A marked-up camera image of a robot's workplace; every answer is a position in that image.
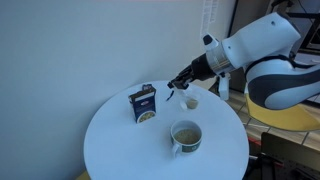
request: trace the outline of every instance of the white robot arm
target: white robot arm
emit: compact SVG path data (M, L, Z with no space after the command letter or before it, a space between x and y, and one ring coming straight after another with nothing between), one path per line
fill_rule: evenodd
M278 13L254 21L222 42L206 35L206 53L193 60L168 86L187 89L195 79L224 77L242 67L254 103L268 109L289 108L320 93L320 65L298 65L288 58L300 37L289 18Z

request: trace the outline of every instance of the mug handle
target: mug handle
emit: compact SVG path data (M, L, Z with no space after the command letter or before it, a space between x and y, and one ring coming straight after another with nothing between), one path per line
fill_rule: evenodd
M172 155L173 155L173 157L177 156L179 147L180 147L180 145L177 144L177 143L174 143L174 145L172 146Z

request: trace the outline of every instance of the white wall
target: white wall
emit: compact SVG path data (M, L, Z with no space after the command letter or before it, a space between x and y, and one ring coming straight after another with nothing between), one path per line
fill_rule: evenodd
M220 2L219 39L234 0ZM78 175L86 128L108 98L172 79L204 52L201 13L201 0L1 1L0 179Z

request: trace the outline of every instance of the floor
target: floor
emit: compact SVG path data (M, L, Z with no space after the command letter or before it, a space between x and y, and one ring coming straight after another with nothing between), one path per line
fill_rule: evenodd
M241 121L246 124L250 119L248 116L248 109L246 107L245 98L243 93L230 90L230 97L227 103L232 107L232 109L238 114ZM303 105L305 109L310 112L314 117L320 121L320 108ZM269 127L265 124L260 123L257 120L252 119L250 125L247 127L247 134L249 137L260 140L262 132L268 131ZM277 136L289 139L291 141L301 143L306 135L306 132L289 132L271 128L269 133L275 134ZM320 151L320 130L310 132L306 141L305 146L311 147L313 149Z

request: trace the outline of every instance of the white mug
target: white mug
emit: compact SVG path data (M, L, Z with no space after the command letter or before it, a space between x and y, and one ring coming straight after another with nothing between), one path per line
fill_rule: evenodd
M200 127L193 121L176 121L171 126L172 154L189 154L197 150L202 139Z

